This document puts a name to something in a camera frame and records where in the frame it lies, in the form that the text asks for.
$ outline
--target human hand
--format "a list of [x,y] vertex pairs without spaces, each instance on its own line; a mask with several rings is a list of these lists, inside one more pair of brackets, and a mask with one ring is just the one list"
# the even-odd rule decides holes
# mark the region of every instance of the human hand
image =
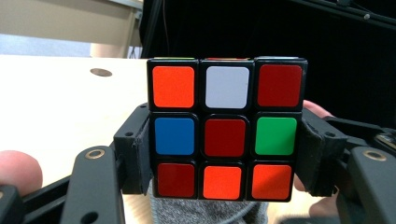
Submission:
[[36,159],[19,151],[0,151],[0,186],[13,185],[24,196],[42,184],[43,174]]
[[[310,101],[304,100],[304,107],[314,114],[316,114],[320,118],[325,118],[333,115],[322,108],[321,106],[312,103]],[[305,187],[301,180],[297,175],[294,176],[294,187],[299,191],[305,191]],[[332,197],[323,198],[317,203],[314,203],[309,208],[309,216],[311,217],[336,217],[338,216],[337,207],[335,205],[335,200],[337,198],[337,194],[334,194]]]

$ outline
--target desk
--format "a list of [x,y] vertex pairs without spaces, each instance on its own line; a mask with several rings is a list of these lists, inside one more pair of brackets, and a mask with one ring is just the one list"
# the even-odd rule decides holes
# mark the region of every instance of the desk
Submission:
[[[34,156],[44,185],[70,175],[81,150],[108,146],[147,101],[144,60],[0,55],[0,64],[0,150]],[[93,75],[92,68],[112,76]],[[270,204],[270,223],[285,214],[304,215],[317,200],[294,191],[291,203]],[[124,195],[124,203],[127,223],[152,223],[148,197]]]

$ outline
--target screw hole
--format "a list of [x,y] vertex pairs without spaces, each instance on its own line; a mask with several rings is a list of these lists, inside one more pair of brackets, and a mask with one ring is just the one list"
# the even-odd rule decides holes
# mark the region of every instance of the screw hole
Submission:
[[97,75],[99,77],[111,77],[113,74],[110,71],[107,71],[103,68],[93,68],[91,69],[91,73]]
[[81,223],[82,224],[90,224],[93,223],[94,221],[96,221],[98,219],[98,214],[95,212],[90,212],[88,214],[86,214],[84,217],[82,217],[81,219]]
[[364,151],[363,154],[367,158],[370,158],[375,161],[385,161],[387,159],[387,157],[385,157],[384,155],[382,155],[381,153],[376,152],[376,151],[367,150],[367,151]]
[[90,159],[90,160],[94,160],[94,159],[98,159],[101,158],[103,155],[105,155],[105,151],[102,149],[94,149],[91,150],[89,152],[87,152],[87,154],[85,154],[85,158]]

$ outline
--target cube face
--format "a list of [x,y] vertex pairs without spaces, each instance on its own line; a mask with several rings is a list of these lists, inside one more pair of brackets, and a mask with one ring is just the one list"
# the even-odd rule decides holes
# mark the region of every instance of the cube face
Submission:
[[245,108],[248,104],[248,83],[249,70],[246,67],[208,67],[205,105],[208,108]]
[[306,60],[148,60],[156,197],[288,202]]
[[248,122],[243,117],[210,117],[205,121],[204,155],[241,158],[247,150]]
[[152,70],[154,104],[158,107],[194,106],[194,70],[189,66],[156,66]]
[[242,169],[238,166],[206,166],[203,197],[210,200],[239,200],[242,194]]
[[289,156],[294,152],[297,120],[261,117],[256,126],[255,153],[260,156]]
[[151,152],[158,157],[191,157],[198,151],[198,119],[191,113],[152,113]]
[[194,164],[160,163],[157,166],[157,193],[162,197],[191,198],[196,194]]
[[192,111],[198,104],[198,60],[149,59],[151,111]]
[[200,101],[207,112],[239,113],[251,105],[253,61],[201,60]]
[[260,68],[258,104],[295,107],[299,103],[303,69],[297,65],[265,64]]
[[300,58],[256,58],[254,105],[263,111],[301,111],[306,67]]
[[290,199],[292,170],[287,164],[254,164],[251,177],[251,197],[265,201]]

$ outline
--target cable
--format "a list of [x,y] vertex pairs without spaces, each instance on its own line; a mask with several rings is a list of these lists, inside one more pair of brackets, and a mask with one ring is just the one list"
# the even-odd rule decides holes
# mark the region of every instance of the cable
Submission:
[[167,47],[167,53],[168,53],[168,56],[169,56],[169,54],[170,54],[170,46],[169,46],[168,27],[166,26],[165,0],[163,0],[163,28],[165,30],[166,47]]
[[370,13],[374,13],[372,11],[370,11],[369,9],[362,7],[361,5],[357,4],[355,1],[352,1],[352,4],[355,5],[355,7],[358,7],[360,9],[363,9],[364,11],[370,12]]

